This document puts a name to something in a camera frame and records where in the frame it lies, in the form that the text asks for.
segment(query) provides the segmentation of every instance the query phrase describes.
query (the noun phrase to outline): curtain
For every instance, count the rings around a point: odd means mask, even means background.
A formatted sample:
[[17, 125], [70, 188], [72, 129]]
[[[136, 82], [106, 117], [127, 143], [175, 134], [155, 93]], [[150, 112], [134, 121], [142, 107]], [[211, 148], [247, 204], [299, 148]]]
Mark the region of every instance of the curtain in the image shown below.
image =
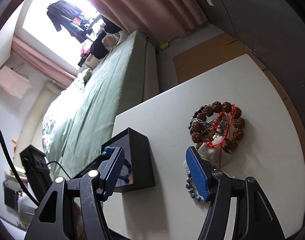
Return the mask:
[[88, 0], [128, 33], [137, 29], [161, 45], [207, 19], [195, 0]]
[[12, 39], [11, 54], [20, 59], [27, 66], [50, 79], [56, 80], [65, 87], [68, 87], [76, 78], [39, 52], [35, 51], [16, 36], [13, 36]]

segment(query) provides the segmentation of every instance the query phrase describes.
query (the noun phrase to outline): white cloth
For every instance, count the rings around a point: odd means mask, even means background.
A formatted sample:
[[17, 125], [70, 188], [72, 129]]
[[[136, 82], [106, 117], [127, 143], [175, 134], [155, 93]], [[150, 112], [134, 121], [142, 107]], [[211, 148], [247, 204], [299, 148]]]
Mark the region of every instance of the white cloth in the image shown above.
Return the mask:
[[21, 99], [27, 89], [32, 88], [32, 85], [28, 79], [4, 66], [0, 70], [0, 87], [8, 94]]

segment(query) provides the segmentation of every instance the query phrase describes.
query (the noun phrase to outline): bed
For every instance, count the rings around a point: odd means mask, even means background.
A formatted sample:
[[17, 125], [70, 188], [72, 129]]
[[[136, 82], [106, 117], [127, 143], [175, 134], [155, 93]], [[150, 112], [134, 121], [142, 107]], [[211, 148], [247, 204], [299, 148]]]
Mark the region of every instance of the bed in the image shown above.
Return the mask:
[[[71, 176], [101, 154], [115, 117], [159, 93], [155, 48], [140, 31], [118, 43], [84, 84], [75, 81], [50, 105], [43, 119], [43, 148]], [[51, 176], [66, 177], [58, 165]]]

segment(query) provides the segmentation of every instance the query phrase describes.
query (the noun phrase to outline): table top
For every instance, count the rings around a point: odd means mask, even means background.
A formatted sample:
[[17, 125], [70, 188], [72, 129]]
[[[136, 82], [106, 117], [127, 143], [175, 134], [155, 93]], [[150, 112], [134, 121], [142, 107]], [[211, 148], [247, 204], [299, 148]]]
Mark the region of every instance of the table top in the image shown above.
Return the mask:
[[[156, 186], [114, 192], [103, 205], [109, 228], [135, 240], [198, 238], [209, 203], [195, 202], [185, 188], [185, 152], [194, 145], [187, 126], [201, 105], [214, 101], [235, 104], [246, 120], [244, 138], [222, 170], [256, 178], [285, 237], [302, 227], [305, 165], [295, 127], [270, 81], [243, 55], [116, 117], [113, 136], [130, 127], [148, 137]], [[225, 239], [232, 236], [235, 199], [231, 207]]]

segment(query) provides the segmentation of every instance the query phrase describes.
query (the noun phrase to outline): red string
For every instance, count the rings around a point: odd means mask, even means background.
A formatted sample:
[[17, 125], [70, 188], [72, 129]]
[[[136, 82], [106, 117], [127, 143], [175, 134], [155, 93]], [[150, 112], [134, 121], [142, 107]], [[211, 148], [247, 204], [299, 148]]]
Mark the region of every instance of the red string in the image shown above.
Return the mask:
[[215, 148], [215, 149], [220, 148], [219, 166], [217, 167], [218, 169], [221, 168], [221, 151], [222, 151], [222, 148], [223, 148], [224, 141], [228, 136], [229, 127], [230, 127], [230, 124], [231, 124], [232, 120], [234, 119], [235, 113], [236, 113], [235, 105], [232, 105], [232, 114], [231, 114], [230, 118], [229, 118], [229, 115], [226, 112], [224, 112], [224, 111], [220, 112], [218, 114], [218, 116], [216, 117], [216, 119], [215, 119], [215, 121], [214, 121], [214, 123], [211, 127], [211, 131], [214, 131], [214, 130], [217, 129], [217, 124], [221, 121], [222, 116], [225, 115], [228, 123], [227, 123], [227, 128], [225, 129], [225, 131], [223, 133], [223, 139], [219, 143], [216, 143], [216, 144], [212, 144], [211, 141], [206, 142], [207, 146], [210, 147], [210, 148]]

